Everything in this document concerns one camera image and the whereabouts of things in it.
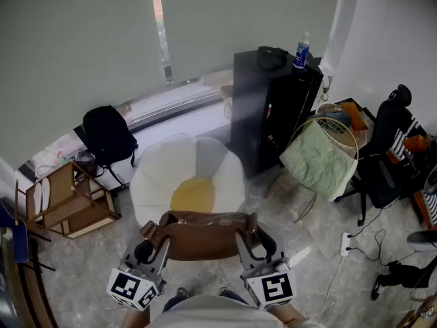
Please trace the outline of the person's left leg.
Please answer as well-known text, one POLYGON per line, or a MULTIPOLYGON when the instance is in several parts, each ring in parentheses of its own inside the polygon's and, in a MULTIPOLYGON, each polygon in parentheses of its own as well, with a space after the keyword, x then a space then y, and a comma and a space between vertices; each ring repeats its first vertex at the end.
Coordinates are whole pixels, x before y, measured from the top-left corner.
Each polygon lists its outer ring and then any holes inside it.
POLYGON ((169 311, 172 307, 186 299, 189 299, 190 297, 190 293, 189 291, 187 291, 187 289, 179 287, 176 290, 175 296, 170 298, 170 300, 168 300, 168 302, 166 302, 166 304, 164 305, 163 312, 169 311))

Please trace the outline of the black office chair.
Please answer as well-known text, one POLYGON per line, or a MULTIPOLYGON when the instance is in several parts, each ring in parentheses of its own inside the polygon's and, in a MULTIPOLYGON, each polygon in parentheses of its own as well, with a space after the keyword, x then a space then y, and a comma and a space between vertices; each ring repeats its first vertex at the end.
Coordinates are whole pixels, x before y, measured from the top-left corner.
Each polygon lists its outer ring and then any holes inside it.
POLYGON ((398 129, 406 132, 412 114, 408 106, 411 91, 403 84, 397 86, 379 107, 369 143, 359 153, 358 166, 353 175, 353 190, 335 199, 340 202, 354 194, 361 197, 362 217, 358 226, 365 223, 367 199, 375 208, 385 208, 396 199, 410 197, 419 189, 419 167, 412 154, 404 150, 404 159, 398 161, 390 151, 398 129))

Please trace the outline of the white power strip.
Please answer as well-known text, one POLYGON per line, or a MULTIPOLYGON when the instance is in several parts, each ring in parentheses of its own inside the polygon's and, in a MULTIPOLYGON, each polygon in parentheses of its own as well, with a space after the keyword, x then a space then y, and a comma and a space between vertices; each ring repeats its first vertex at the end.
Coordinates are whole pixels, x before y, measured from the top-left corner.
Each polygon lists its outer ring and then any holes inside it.
POLYGON ((340 248, 339 248, 339 255, 342 257, 345 257, 349 254, 349 250, 350 250, 350 241, 352 239, 352 235, 344 232, 341 235, 341 243, 340 243, 340 248))

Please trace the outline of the purple bag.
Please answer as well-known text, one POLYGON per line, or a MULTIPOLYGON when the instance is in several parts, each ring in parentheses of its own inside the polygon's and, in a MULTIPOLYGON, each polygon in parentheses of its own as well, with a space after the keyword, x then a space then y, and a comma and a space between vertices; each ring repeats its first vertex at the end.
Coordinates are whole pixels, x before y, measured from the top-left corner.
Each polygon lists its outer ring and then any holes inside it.
POLYGON ((96 177, 98 166, 95 157, 86 150, 78 150, 74 155, 76 164, 86 171, 91 177, 96 177))

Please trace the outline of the green knitted blanket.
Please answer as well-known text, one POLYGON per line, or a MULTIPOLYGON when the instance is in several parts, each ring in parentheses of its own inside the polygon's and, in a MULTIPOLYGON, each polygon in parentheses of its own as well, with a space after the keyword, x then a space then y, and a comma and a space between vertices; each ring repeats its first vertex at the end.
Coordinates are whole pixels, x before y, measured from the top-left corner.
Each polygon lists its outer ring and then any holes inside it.
POLYGON ((279 160, 291 176, 329 202, 342 196, 358 165, 355 153, 342 150, 327 134, 325 126, 352 132, 338 120, 313 118, 298 127, 279 160))

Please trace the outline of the black cabinet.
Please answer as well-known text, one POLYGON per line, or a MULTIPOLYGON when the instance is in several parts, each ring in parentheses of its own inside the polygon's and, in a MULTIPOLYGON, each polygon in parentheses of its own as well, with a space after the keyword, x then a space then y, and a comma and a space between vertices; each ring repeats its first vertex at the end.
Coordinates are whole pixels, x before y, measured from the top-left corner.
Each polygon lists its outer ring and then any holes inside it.
POLYGON ((308 56, 305 68, 286 64, 267 72, 258 52, 234 55, 230 150, 247 178, 279 163, 294 131, 309 117, 322 83, 321 59, 308 56))

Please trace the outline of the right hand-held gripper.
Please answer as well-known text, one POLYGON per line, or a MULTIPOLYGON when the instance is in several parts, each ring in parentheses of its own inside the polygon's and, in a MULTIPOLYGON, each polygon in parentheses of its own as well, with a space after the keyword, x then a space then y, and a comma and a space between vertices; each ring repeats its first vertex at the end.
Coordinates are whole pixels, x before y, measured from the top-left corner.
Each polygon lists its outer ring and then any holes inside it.
POLYGON ((264 223, 257 224, 258 245, 254 255, 248 241, 235 233, 238 254, 243 269, 240 276, 259 310, 267 310, 289 303, 296 294, 296 278, 286 257, 282 236, 264 223), (273 260, 260 264, 260 260, 273 260))

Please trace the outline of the person's leg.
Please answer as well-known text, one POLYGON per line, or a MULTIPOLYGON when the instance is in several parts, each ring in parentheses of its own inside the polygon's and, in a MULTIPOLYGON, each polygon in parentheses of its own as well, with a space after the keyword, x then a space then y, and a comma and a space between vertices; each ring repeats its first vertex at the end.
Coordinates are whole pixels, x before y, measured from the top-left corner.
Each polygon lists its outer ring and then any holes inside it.
POLYGON ((235 292, 228 289, 227 287, 220 288, 218 291, 218 296, 226 297, 228 299, 232 299, 234 301, 238 301, 240 303, 248 305, 248 303, 240 295, 237 295, 235 292))
POLYGON ((187 289, 179 287, 176 290, 175 296, 170 298, 170 300, 168 300, 168 302, 166 302, 166 304, 164 305, 163 312, 169 311, 172 307, 186 299, 189 299, 190 297, 190 293, 189 291, 187 291, 187 289))
POLYGON ((389 286, 404 288, 429 288, 437 284, 437 256, 423 268, 404 265, 398 261, 389 263, 389 273, 378 275, 371 292, 371 300, 376 301, 380 293, 389 286))

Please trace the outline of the person's white shirt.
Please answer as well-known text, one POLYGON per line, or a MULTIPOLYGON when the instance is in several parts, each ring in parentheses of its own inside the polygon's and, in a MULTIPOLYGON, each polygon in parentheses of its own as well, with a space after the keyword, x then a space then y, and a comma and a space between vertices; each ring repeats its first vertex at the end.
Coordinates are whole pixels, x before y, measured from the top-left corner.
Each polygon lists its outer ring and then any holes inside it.
POLYGON ((217 295, 187 298, 157 316, 147 328, 325 328, 309 319, 282 322, 270 312, 217 295))

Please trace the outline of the blue cloth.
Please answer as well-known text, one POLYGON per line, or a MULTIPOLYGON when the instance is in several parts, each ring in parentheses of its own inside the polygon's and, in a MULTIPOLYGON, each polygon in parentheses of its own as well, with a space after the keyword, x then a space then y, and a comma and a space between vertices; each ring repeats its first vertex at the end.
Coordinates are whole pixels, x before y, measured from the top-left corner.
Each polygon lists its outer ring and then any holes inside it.
POLYGON ((29 261, 29 244, 27 228, 21 219, 16 223, 6 205, 0 199, 0 227, 7 228, 12 232, 13 257, 15 263, 26 263, 29 261))

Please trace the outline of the orange cushion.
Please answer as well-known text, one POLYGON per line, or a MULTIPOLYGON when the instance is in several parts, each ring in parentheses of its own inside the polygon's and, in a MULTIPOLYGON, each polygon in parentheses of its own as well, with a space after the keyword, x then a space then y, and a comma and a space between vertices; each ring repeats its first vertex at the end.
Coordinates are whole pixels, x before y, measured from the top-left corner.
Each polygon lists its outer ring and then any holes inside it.
POLYGON ((349 115, 353 131, 365 131, 368 129, 354 102, 342 102, 340 105, 341 108, 349 115))

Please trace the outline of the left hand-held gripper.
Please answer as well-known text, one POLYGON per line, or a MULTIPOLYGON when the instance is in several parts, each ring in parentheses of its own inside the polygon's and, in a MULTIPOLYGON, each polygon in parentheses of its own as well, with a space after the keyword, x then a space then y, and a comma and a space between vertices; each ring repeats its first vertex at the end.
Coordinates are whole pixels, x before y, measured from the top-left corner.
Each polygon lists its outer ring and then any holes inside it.
POLYGON ((119 266, 111 271, 107 293, 119 304, 139 311, 147 309, 165 291, 161 271, 167 263, 169 246, 170 240, 165 239, 152 262, 146 264, 154 246, 140 231, 132 233, 119 266))

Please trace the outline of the black pouch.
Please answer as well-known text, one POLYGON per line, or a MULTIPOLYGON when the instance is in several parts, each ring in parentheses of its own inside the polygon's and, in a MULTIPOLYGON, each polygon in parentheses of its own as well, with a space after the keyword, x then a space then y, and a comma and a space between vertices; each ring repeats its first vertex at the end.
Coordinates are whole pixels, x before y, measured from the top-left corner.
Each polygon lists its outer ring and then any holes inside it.
POLYGON ((257 50, 257 65, 266 72, 272 72, 286 65, 288 55, 281 48, 260 46, 257 50))

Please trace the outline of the white window sill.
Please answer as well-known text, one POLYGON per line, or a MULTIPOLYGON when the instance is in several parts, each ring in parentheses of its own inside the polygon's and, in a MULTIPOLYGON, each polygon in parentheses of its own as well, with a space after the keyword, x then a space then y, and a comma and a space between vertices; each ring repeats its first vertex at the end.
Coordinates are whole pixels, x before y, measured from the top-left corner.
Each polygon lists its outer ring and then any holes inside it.
MULTIPOLYGON (((228 145, 231 136, 231 120, 225 116, 224 101, 190 111, 133 133, 139 145, 135 151, 135 165, 145 149, 177 134, 213 137, 228 145)), ((115 175, 127 185, 132 180, 134 169, 130 165, 130 157, 112 164, 111 168, 115 175)), ((122 189, 121 184, 107 169, 96 181, 108 190, 122 189)))

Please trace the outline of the person's right forearm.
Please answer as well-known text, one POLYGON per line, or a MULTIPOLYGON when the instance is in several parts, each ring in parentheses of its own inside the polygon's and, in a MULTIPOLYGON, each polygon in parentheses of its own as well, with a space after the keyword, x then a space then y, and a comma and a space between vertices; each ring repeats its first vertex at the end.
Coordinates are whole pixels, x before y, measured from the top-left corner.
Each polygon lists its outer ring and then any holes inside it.
POLYGON ((270 308, 268 312, 278 318, 285 326, 289 328, 298 328, 307 320, 306 317, 304 317, 290 304, 270 308))

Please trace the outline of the white flower-shaped cushion seat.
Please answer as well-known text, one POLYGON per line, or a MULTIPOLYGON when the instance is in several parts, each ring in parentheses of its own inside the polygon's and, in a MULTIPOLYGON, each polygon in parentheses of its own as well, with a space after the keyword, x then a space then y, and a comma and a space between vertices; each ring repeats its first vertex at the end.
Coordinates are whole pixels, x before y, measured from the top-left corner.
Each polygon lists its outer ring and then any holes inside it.
POLYGON ((219 140, 177 134, 144 150, 130 194, 140 226, 170 210, 233 213, 246 199, 243 167, 219 140))

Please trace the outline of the brown paper bag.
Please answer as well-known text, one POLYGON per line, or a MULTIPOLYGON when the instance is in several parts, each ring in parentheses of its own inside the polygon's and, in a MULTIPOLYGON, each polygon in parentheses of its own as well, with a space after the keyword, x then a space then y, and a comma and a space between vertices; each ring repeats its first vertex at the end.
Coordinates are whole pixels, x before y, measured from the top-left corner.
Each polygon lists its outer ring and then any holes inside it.
POLYGON ((232 117, 232 97, 233 97, 233 86, 224 85, 221 87, 221 96, 224 102, 224 115, 231 121, 232 117))

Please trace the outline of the black fabric backpack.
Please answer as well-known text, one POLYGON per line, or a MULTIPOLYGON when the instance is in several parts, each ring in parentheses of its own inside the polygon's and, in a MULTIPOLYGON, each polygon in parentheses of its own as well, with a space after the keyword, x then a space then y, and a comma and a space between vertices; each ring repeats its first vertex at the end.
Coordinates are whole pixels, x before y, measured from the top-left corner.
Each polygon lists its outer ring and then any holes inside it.
POLYGON ((88 111, 83 117, 85 145, 95 157, 96 165, 109 170, 111 175, 127 187, 113 172, 112 164, 130 158, 135 167, 135 151, 138 143, 129 131, 122 115, 112 106, 102 106, 88 111))

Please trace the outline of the brown leather handbag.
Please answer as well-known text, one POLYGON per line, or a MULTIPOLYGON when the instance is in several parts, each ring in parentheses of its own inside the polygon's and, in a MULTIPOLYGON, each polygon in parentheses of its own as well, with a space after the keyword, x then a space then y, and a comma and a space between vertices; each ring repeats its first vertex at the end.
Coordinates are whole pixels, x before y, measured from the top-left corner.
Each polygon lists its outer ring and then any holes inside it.
POLYGON ((249 247, 259 245, 257 214, 168 211, 158 223, 141 228, 144 239, 158 249, 170 240, 168 258, 176 261, 220 260, 238 255, 236 235, 249 247))

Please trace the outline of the person's left forearm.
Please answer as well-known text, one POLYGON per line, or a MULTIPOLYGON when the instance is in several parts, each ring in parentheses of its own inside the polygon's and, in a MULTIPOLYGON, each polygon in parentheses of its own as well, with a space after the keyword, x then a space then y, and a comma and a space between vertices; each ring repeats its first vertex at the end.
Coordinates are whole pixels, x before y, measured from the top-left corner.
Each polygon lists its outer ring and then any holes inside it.
POLYGON ((144 311, 128 309, 121 328, 146 328, 150 324, 150 309, 144 311))

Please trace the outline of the wide grey roller blind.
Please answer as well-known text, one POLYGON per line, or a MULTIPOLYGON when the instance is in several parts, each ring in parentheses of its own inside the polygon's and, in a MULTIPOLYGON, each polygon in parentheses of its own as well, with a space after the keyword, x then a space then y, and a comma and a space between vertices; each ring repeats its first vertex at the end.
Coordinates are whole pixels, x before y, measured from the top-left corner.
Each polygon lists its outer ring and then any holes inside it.
POLYGON ((153 0, 0 0, 0 158, 11 168, 89 110, 165 83, 153 0))

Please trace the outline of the striped cloth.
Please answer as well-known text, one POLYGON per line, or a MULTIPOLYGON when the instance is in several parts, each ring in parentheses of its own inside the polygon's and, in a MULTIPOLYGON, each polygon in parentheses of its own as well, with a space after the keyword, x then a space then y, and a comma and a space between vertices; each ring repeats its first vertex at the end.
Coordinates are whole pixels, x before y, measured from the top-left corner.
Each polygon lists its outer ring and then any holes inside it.
POLYGON ((406 149, 404 140, 414 137, 415 135, 421 135, 422 131, 423 130, 420 123, 414 116, 411 117, 411 123, 406 129, 406 132, 403 132, 401 129, 397 130, 395 140, 390 148, 390 151, 398 161, 404 159, 404 150, 406 149))

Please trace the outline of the blue label water bottle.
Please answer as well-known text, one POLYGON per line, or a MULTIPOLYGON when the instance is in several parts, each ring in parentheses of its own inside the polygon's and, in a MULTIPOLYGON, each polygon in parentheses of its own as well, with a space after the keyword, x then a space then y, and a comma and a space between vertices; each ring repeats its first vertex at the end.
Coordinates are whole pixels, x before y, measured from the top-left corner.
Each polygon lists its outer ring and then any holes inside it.
POLYGON ((296 54, 293 61, 293 67, 303 69, 306 65, 307 55, 309 52, 309 37, 310 34, 306 31, 298 43, 296 54))

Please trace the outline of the wooden shelf rack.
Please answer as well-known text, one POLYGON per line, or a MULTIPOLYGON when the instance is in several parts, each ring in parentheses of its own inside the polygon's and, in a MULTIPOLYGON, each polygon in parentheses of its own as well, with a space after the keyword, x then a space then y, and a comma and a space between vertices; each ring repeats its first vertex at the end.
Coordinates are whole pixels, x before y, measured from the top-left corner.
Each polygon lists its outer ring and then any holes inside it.
POLYGON ((75 162, 62 165, 46 176, 51 183, 47 210, 35 215, 33 191, 25 191, 25 223, 32 232, 51 231, 74 239, 117 221, 113 196, 75 162))

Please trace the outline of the person's right leg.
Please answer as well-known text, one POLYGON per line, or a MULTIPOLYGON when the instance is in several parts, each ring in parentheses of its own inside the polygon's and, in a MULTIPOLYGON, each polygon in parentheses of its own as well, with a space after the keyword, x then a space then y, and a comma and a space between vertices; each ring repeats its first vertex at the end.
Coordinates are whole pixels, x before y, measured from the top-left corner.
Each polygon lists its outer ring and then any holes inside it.
POLYGON ((232 299, 234 301, 238 301, 240 303, 248 305, 248 303, 240 295, 237 295, 235 292, 228 289, 227 287, 220 288, 218 291, 218 296, 226 297, 228 299, 232 299))

